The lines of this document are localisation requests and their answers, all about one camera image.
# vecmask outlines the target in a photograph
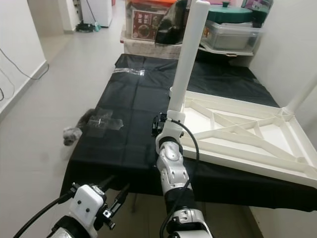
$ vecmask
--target green lid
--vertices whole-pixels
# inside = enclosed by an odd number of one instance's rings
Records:
[[[252,11],[242,7],[229,6],[230,2],[222,2],[220,5],[211,5],[207,20],[218,24],[243,23],[252,21]]]

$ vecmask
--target black tablecloth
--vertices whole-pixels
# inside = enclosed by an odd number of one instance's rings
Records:
[[[112,75],[96,114],[112,110],[111,118],[121,119],[124,126],[102,134],[91,133],[89,126],[84,129],[69,160],[61,194],[72,182],[99,183],[110,175],[118,176],[113,189],[122,189],[130,182],[131,192],[162,194],[151,123],[154,116],[167,110],[177,61],[121,55],[115,66],[134,70]],[[137,70],[144,70],[144,75]],[[245,67],[196,62],[188,90],[278,106]],[[184,163],[191,175],[194,161],[185,159]],[[197,201],[317,209],[317,190],[312,187],[204,162],[192,185]]]

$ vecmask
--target white pole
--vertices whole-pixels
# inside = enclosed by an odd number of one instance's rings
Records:
[[[180,112],[182,108],[209,8],[210,3],[207,1],[197,0],[191,4],[168,105],[169,110]]]
[[[301,106],[301,104],[310,95],[313,89],[317,85],[317,75],[311,79],[305,86],[295,95],[291,102],[283,108],[283,110],[290,115],[294,115],[296,110]]]

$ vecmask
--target table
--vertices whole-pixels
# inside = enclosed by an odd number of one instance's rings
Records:
[[[117,72],[95,113],[113,111],[111,118],[121,119],[123,127],[101,134],[89,126],[84,129],[69,160],[61,194],[72,182],[99,183],[117,175],[113,189],[129,182],[131,192],[162,195],[151,123],[167,110],[177,60],[123,54],[115,66]],[[232,67],[221,59],[196,62],[188,90],[278,107],[248,68]],[[194,161],[185,158],[184,164],[191,176]],[[204,162],[192,187],[196,200],[202,202],[317,210],[317,190],[312,187]]]

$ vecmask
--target clear tape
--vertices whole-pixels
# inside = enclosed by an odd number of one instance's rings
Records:
[[[135,75],[144,76],[145,70],[136,70],[132,68],[116,68],[114,69],[113,73],[131,73]]]
[[[121,119],[112,119],[112,110],[99,109],[96,116],[90,117],[87,126],[87,136],[103,137],[106,130],[120,130],[123,127]]]

